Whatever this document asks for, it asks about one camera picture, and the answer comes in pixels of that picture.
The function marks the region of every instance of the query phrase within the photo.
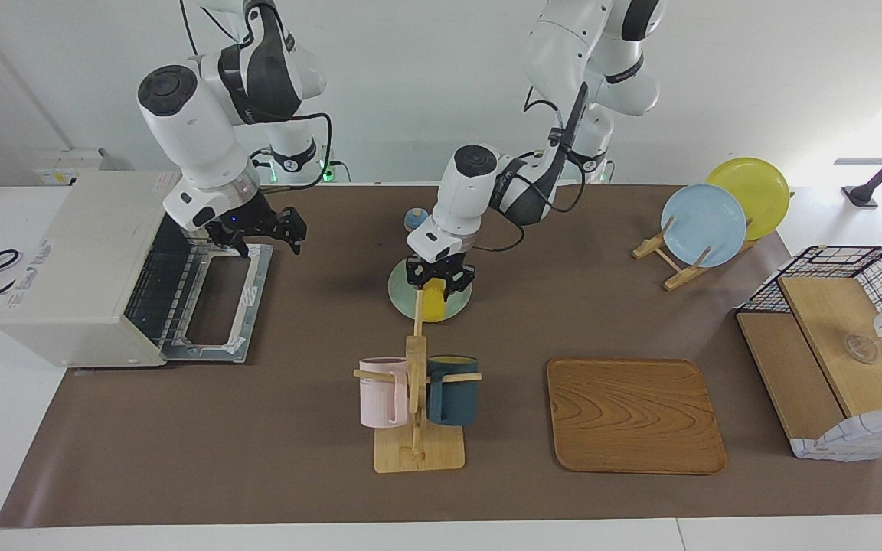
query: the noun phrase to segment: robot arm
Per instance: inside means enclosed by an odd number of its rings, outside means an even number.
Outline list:
[[[563,128],[550,131],[536,167],[491,146],[466,146],[455,153],[432,215],[407,237],[416,253],[407,261],[412,285],[445,279],[446,296],[468,287],[475,271],[463,265],[463,258],[475,246],[485,210],[479,209],[477,194],[490,192],[488,206],[524,227],[552,210],[567,161],[584,177],[602,166],[613,131],[608,109],[643,115],[658,101],[658,84],[645,66],[640,42],[664,10],[665,0],[550,0],[526,43],[525,69],[550,107],[561,118],[567,115]],[[567,111],[561,114],[561,108]],[[486,167],[489,156],[495,157],[484,185],[473,164],[458,162],[466,155],[486,157]]]
[[[205,227],[214,243],[244,255],[243,238],[253,235],[287,241],[298,254],[307,226],[293,207],[274,213],[267,205],[234,126],[270,123],[273,149],[279,142],[298,160],[291,172],[318,164],[314,137],[295,114],[302,101],[322,93],[325,78],[315,56],[285,31],[272,0],[245,0],[243,15],[245,41],[154,70],[139,87],[138,106],[165,154],[182,169],[163,203],[179,226]],[[321,175],[317,171],[315,181]]]

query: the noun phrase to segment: label sticker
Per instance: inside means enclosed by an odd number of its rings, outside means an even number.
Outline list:
[[[36,276],[39,276],[40,269],[46,264],[46,259],[50,258],[50,254],[53,253],[53,248],[56,248],[56,246],[56,240],[42,240],[39,243],[39,247],[36,249],[32,260],[29,261],[29,265],[25,266],[25,271],[22,272],[22,275],[15,279],[13,292],[6,299],[6,308],[13,309],[22,306],[22,302],[27,298],[28,290],[32,289],[32,283],[35,282]]]
[[[46,259],[50,257],[50,253],[53,252],[53,247],[55,247],[56,244],[56,240],[43,240],[42,242],[40,242],[39,248],[36,249],[36,255],[32,257],[32,260],[29,261],[29,264],[44,264],[46,262]]]
[[[241,336],[237,339],[237,341],[227,342],[227,344],[225,344],[224,346],[220,346],[220,348],[223,348],[229,354],[235,354],[237,353],[237,349],[240,348],[240,346],[245,342],[247,342],[247,339]]]
[[[172,184],[172,179],[175,179],[175,172],[162,172],[158,175],[155,185],[152,186],[152,191],[155,193],[165,193],[168,191],[168,186]]]
[[[25,292],[12,292],[6,299],[6,308],[14,309],[22,306],[22,300],[25,299]]]
[[[240,293],[240,306],[254,306],[256,303],[256,292],[258,292],[256,285],[244,289],[243,292]]]

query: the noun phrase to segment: small blue ball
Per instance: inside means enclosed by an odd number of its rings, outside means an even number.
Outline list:
[[[430,214],[427,213],[427,209],[414,207],[407,210],[406,215],[403,216],[403,227],[406,227],[407,231],[414,231],[420,224],[424,223],[424,220],[427,220],[428,216]]]

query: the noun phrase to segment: dark blue mug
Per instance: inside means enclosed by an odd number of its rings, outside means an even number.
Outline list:
[[[446,374],[478,373],[479,360],[469,356],[431,356],[427,359],[427,419],[435,425],[468,426],[479,407],[479,382],[442,383]]]

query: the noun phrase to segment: pink mug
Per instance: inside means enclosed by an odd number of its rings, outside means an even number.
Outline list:
[[[360,422],[371,429],[392,429],[407,424],[407,359],[360,360],[364,372],[392,373],[394,383],[360,379]]]

